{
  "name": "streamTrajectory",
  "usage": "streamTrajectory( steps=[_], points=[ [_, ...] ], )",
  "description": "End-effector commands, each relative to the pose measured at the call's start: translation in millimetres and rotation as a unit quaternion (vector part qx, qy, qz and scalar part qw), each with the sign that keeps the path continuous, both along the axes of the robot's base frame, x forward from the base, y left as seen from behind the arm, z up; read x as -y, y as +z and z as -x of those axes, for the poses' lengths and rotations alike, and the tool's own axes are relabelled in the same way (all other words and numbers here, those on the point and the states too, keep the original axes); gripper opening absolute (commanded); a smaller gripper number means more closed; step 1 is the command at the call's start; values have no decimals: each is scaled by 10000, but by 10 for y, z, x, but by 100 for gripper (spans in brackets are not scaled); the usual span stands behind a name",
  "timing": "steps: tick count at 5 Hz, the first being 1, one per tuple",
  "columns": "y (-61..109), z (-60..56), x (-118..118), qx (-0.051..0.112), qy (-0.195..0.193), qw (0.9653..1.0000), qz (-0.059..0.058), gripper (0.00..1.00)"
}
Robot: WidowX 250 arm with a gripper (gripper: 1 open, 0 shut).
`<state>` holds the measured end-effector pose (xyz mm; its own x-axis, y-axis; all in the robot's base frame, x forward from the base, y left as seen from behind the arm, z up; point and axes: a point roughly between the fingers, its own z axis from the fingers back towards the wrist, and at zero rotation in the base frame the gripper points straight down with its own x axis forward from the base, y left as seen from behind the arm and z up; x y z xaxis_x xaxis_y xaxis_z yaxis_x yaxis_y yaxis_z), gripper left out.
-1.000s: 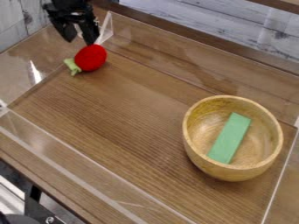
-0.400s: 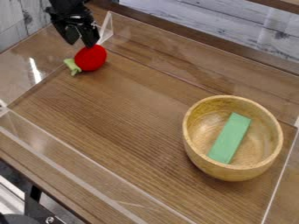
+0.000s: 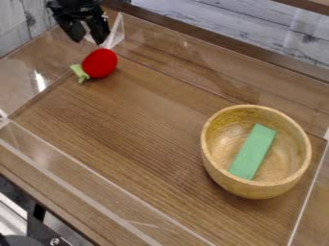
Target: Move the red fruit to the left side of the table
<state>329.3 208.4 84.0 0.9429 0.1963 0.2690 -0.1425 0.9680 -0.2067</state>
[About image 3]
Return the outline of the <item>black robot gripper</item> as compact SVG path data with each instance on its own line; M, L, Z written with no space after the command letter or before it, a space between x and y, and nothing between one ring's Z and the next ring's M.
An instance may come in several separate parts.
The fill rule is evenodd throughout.
M73 42L85 35L81 21L86 20L89 33L96 44L101 44L109 33L106 15L100 7L102 0L46 0L52 16Z

